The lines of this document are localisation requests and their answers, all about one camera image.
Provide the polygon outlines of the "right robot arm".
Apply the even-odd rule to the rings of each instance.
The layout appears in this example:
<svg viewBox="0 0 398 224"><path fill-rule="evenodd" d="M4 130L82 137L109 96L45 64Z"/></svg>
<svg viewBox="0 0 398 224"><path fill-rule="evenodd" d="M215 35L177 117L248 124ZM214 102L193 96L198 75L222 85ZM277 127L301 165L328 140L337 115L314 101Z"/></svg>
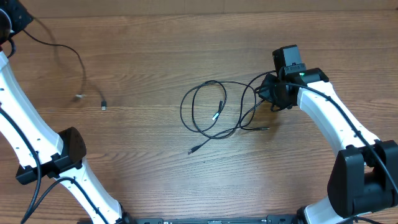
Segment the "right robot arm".
<svg viewBox="0 0 398 224"><path fill-rule="evenodd" d="M275 71L255 92L272 111L298 106L330 144L335 163L327 195L295 215L267 217L268 223L354 223L365 214L397 206L397 143L367 130L335 93L320 68L307 69L296 45L272 53Z"/></svg>

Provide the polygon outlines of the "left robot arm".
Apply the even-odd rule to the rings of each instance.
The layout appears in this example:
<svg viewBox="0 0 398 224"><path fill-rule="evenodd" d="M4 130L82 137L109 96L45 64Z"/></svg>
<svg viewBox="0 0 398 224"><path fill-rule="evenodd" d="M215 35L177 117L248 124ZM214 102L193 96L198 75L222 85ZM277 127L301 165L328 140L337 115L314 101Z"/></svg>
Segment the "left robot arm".
<svg viewBox="0 0 398 224"><path fill-rule="evenodd" d="M130 223L122 205L104 189L86 159L86 146L74 127L56 133L40 117L19 86L9 56L1 54L1 133L19 160L16 179L35 191L21 222L25 223L50 192L39 194L42 177L62 184L86 210L92 223Z"/></svg>

